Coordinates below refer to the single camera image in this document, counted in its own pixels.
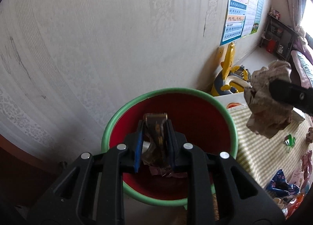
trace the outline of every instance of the crumpled brown tissue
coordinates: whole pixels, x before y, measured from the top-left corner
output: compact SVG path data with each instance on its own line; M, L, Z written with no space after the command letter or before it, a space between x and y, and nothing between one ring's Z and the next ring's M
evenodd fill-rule
M293 106L275 101L269 90L269 83L274 79L290 83L290 73L290 64L281 60L252 73L251 87L245 88L244 97L252 112L247 127L254 133L270 139L290 124Z

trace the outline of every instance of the poster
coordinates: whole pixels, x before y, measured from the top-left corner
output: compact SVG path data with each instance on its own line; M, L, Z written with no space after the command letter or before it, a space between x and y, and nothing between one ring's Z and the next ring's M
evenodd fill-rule
M263 0L228 0L225 26L220 45L224 45L257 31L256 15L262 12Z
M259 0L258 1L258 6L257 6L257 9L256 9L256 15L255 15L255 20L254 20L254 23L253 23L251 34L256 33L258 28L259 28L259 24L260 24L260 21L261 21L262 9L263 9L263 1L264 0Z

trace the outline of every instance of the metal bolt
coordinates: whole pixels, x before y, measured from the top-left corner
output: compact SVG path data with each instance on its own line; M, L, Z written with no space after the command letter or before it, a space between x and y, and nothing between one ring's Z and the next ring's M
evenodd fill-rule
M183 147L184 147L185 149L192 149L192 148L193 148L193 145L192 145L191 143L185 143L185 144L183 145Z
M90 158L90 153L82 153L80 156L82 159L89 159Z
M126 147L127 147L127 146L126 146L125 144L118 144L116 148L117 148L118 150L125 150Z
M229 158L229 153L228 153L228 152L221 152L219 155L220 155L221 158L223 158L223 159L228 159L228 158Z

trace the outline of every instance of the blue wrapper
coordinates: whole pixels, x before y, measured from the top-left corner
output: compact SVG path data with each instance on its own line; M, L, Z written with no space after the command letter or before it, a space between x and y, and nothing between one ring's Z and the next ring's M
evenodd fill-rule
M278 197L297 195L300 192L300 188L298 186L287 183L282 169L276 172L266 189L275 192Z

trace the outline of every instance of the checkered tablecloth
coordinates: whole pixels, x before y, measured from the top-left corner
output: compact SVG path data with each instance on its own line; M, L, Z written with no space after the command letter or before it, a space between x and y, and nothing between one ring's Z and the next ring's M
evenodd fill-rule
M289 180L303 153L312 149L312 144L308 145L305 140L309 127L312 127L312 120L308 115L300 125L292 121L273 138L267 139L246 127L251 115L247 105L230 108L228 111L235 122L238 134L236 160L261 187L266 187L278 169L283 169ZM296 143L288 153L289 147L284 144L284 138L289 134L296 138Z

